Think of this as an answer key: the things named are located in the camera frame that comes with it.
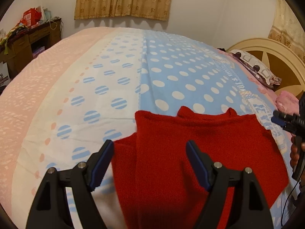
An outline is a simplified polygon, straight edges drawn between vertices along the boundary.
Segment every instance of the wooden desk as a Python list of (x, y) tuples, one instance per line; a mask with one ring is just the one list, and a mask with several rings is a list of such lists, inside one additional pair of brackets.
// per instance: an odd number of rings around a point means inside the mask
[(50, 48), (61, 40), (61, 19), (44, 23), (26, 34), (11, 39), (8, 43), (8, 55), (0, 49), (0, 62), (7, 62), (10, 78), (18, 75), (33, 60), (33, 51), (41, 46)]

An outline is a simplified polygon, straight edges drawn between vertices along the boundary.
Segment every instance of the headboard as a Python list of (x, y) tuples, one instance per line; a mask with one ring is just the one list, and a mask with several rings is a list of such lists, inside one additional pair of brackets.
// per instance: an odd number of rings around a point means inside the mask
[(304, 93), (305, 64), (287, 46), (272, 39), (253, 38), (236, 43), (227, 52), (233, 49), (252, 54), (282, 79), (282, 83), (274, 88), (277, 95), (286, 90), (299, 99)]

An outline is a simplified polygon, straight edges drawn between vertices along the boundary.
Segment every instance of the polka dot bedsheet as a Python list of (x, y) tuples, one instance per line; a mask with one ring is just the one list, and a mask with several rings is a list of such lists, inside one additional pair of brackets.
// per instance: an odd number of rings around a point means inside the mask
[[(239, 115), (255, 113), (272, 131), (291, 176), (289, 136), (270, 122), (275, 106), (262, 89), (234, 59), (202, 42), (128, 28), (83, 30), (42, 53), (0, 97), (7, 105), (0, 115), (0, 137), (6, 140), (0, 147), (5, 153), (0, 157), (0, 202), (25, 228), (48, 168), (72, 168), (106, 139), (131, 135), (137, 110), (176, 116), (181, 106), (210, 115), (229, 107)], [(23, 99), (22, 106), (16, 106), (13, 95)], [(290, 180), (271, 208), (275, 229), (293, 184)], [(125, 229), (111, 165), (92, 195), (108, 228)], [(82, 228), (69, 188), (67, 197), (74, 226)], [(291, 208), (288, 204), (284, 221)]]

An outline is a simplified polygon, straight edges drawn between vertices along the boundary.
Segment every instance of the red sweater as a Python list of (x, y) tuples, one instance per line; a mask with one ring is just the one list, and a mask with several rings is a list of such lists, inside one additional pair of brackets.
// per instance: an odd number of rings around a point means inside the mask
[[(185, 153), (192, 139), (213, 161), (230, 169), (253, 169), (269, 207), (288, 184), (282, 156), (255, 115), (200, 115), (181, 107), (177, 117), (135, 114), (137, 133), (115, 142), (113, 175), (129, 229), (191, 229), (208, 193), (199, 186)], [(222, 219), (228, 220), (233, 188)]]

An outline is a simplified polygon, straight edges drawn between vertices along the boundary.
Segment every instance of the metal screw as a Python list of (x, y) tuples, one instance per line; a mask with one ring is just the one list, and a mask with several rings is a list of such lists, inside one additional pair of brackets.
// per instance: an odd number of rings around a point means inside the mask
[(83, 168), (86, 167), (86, 163), (85, 162), (80, 162), (80, 163), (78, 163), (77, 167), (80, 168), (80, 169), (83, 169)]
[(251, 174), (252, 173), (252, 169), (250, 167), (246, 167), (245, 168), (245, 171), (248, 173), (248, 174)]
[(52, 174), (54, 172), (55, 172), (55, 168), (54, 167), (51, 167), (51, 168), (48, 169), (48, 173), (49, 174)]
[(217, 169), (220, 169), (222, 167), (222, 163), (220, 162), (215, 162), (214, 163), (214, 167), (217, 168)]

